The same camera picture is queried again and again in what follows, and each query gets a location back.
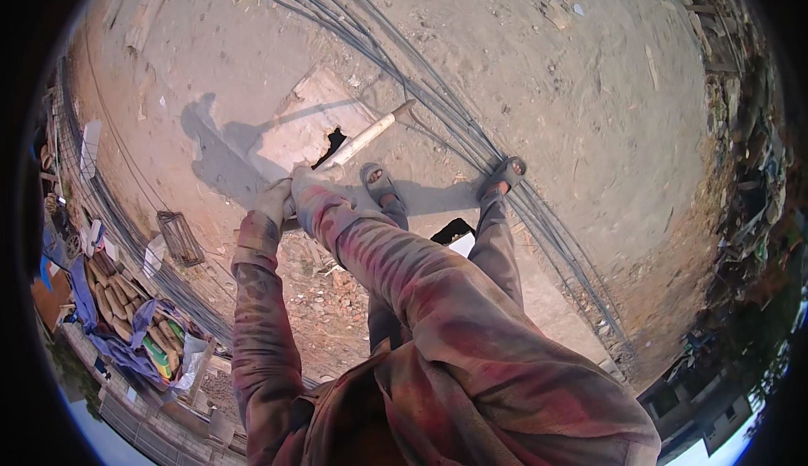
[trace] gray sandal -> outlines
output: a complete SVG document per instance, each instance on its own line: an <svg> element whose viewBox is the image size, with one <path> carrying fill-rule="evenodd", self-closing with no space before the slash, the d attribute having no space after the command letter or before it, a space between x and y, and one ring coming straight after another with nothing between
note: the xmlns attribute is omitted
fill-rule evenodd
<svg viewBox="0 0 808 466"><path fill-rule="evenodd" d="M519 163L519 168L522 169L521 175L517 174L513 169L513 166L511 165L513 162ZM487 178L477 190L477 200L481 200L491 185L497 182L505 182L508 185L508 190L510 191L516 184L522 182L522 179L526 173L528 173L528 165L524 162L524 159L518 156L505 158L494 173L491 174L491 176Z"/></svg>
<svg viewBox="0 0 808 466"><path fill-rule="evenodd" d="M381 177L379 177L376 182L369 183L368 179L371 175L375 174L381 170ZM376 202L377 205L379 204L379 199L386 194L395 195L396 198L399 199L401 202L401 206L404 207L404 202L401 200L401 195L399 192L396 191L396 187L393 185L393 180L390 179L390 174L387 173L387 170L378 163L368 163L362 167L361 171L362 176L362 184L364 184L364 188L368 190L368 194L373 201Z"/></svg>

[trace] cart wheel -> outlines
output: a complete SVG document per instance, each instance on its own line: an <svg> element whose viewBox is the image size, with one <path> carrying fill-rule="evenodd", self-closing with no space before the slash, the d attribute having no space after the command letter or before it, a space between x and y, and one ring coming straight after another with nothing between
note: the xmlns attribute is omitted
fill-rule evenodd
<svg viewBox="0 0 808 466"><path fill-rule="evenodd" d="M73 259L82 251L82 241L77 234L72 234L65 241L65 251L68 259Z"/></svg>

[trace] sandy ground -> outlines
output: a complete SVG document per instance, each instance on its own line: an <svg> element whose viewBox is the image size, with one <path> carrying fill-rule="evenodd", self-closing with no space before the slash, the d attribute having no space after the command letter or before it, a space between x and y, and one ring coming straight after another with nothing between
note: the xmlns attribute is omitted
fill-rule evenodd
<svg viewBox="0 0 808 466"><path fill-rule="evenodd" d="M374 114L398 106L401 91L355 50L265 0L167 0L141 52L124 46L140 0L124 0L105 29L110 1L91 0L74 32L79 120L103 121L98 168L144 233L156 232L156 210L185 214L207 261L183 274L232 323L233 231L261 173L284 173L261 156L288 152L264 136L279 131L273 121L292 88L320 65ZM528 161L529 180L616 298L640 358L626 375L641 392L680 351L715 247L721 170L705 134L701 49L680 1L558 0L584 13L570 13L564 30L540 13L549 0L373 1L494 141ZM343 180L358 196L356 173L368 161L397 179L413 231L431 236L455 217L476 224L481 178L429 138L396 124L364 149ZM318 264L308 242L299 232L284 237L279 273L304 373L318 380L367 357L366 294L345 273L318 274L327 256ZM531 318L551 338L608 360L556 276L538 270L535 241L517 244Z"/></svg>

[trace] foot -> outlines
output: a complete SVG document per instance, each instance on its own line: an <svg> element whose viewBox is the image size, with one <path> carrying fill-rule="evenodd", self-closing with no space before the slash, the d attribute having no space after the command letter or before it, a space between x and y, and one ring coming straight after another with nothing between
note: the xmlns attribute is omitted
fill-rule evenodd
<svg viewBox="0 0 808 466"><path fill-rule="evenodd" d="M513 167L513 170L516 172L517 175L521 175L524 173L524 170L522 169L522 167L519 166L518 162L514 161L510 165ZM502 195L504 196L505 193L507 193L510 190L510 186L508 186L508 183L504 181L495 182L491 184L488 189L486 189L486 193L490 193L494 189L499 189Z"/></svg>
<svg viewBox="0 0 808 466"><path fill-rule="evenodd" d="M381 178L381 174L382 170L380 169L370 174L370 176L368 177L368 184L375 183L379 178ZM391 192L381 195L381 197L379 198L379 206L383 209L384 207L387 206L388 203L390 203L394 199L398 199L398 197Z"/></svg>

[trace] sky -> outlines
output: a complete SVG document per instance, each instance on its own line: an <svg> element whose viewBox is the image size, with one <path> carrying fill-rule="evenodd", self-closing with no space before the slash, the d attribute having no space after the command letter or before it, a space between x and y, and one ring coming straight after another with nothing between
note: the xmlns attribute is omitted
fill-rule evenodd
<svg viewBox="0 0 808 466"><path fill-rule="evenodd" d="M86 400L67 403L76 426L82 431L84 438L96 450L98 458L104 464L120 464L121 466L154 466L154 463L137 451L126 440L120 437L105 421L97 421L87 411Z"/></svg>
<svg viewBox="0 0 808 466"><path fill-rule="evenodd" d="M735 431L735 434L729 440L712 453L711 457L707 456L707 447L704 446L704 441L699 440L687 451L684 451L682 455L668 463L668 466L732 466L749 444L750 439L746 437L747 430L755 423L755 419L762 409L763 406L761 405L757 411L754 411L743 422L743 425Z"/></svg>

